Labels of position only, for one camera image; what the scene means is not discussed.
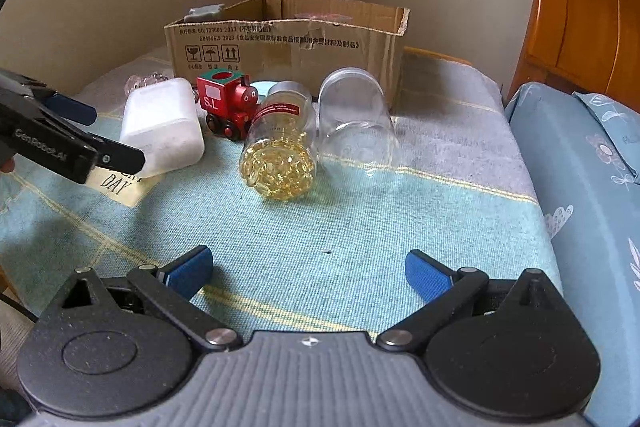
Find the red label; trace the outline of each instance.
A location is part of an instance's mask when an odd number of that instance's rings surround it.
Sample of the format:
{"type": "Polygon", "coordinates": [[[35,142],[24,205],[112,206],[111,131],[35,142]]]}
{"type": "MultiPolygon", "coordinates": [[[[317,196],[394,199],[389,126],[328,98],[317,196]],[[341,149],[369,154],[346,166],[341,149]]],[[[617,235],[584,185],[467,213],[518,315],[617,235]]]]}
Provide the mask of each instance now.
{"type": "Polygon", "coordinates": [[[254,116],[254,120],[258,120],[261,116],[265,114],[271,114],[272,112],[288,112],[289,114],[295,114],[296,116],[300,115],[300,108],[297,105],[293,105],[292,103],[272,103],[268,105],[264,109],[258,111],[258,114],[254,116]]]}

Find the clear plastic jar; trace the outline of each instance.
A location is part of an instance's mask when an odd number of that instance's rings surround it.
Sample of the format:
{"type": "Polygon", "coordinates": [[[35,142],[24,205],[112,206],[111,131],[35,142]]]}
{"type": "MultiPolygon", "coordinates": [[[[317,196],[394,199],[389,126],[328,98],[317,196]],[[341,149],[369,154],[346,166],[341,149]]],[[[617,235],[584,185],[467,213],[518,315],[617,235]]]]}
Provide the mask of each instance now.
{"type": "Polygon", "coordinates": [[[388,178],[400,148],[385,95],[372,74],[360,68],[331,73],[320,86],[318,120],[319,162],[332,181],[362,190],[388,178]]]}
{"type": "Polygon", "coordinates": [[[240,156],[249,187],[266,198],[304,194],[316,177],[316,113],[311,93],[297,82],[279,82],[255,115],[240,156]]]}

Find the white plastic container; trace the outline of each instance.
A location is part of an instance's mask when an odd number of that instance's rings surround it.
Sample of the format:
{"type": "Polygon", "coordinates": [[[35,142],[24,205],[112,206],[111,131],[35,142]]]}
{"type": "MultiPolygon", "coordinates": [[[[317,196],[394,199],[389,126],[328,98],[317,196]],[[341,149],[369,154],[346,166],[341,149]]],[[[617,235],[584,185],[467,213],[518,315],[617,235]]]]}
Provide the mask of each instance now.
{"type": "Polygon", "coordinates": [[[124,108],[120,142],[141,149],[145,166],[136,176],[150,178],[193,165],[204,153],[193,88],[172,78],[131,92],[124,108]]]}

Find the cardboard box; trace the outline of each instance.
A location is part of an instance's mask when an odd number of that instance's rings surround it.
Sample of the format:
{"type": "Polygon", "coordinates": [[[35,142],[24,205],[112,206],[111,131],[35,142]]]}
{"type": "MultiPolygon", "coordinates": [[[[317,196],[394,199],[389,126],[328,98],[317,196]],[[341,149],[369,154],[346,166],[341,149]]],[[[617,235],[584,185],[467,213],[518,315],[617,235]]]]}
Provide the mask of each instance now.
{"type": "Polygon", "coordinates": [[[214,68],[258,80],[295,80],[318,95],[339,68],[369,71],[389,105],[398,89],[407,8],[351,0],[246,0],[216,22],[164,28],[174,74],[193,84],[214,68]]]}

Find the blue bedsheet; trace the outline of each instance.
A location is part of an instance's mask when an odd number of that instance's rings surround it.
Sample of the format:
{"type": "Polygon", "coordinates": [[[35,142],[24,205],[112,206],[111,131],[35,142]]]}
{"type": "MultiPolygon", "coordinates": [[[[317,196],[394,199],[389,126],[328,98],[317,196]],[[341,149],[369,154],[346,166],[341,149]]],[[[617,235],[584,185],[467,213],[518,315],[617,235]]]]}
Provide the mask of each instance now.
{"type": "Polygon", "coordinates": [[[507,117],[545,214],[564,297],[602,359],[587,416],[600,427],[627,427],[640,415],[640,185],[579,99],[526,84],[507,117]]]}

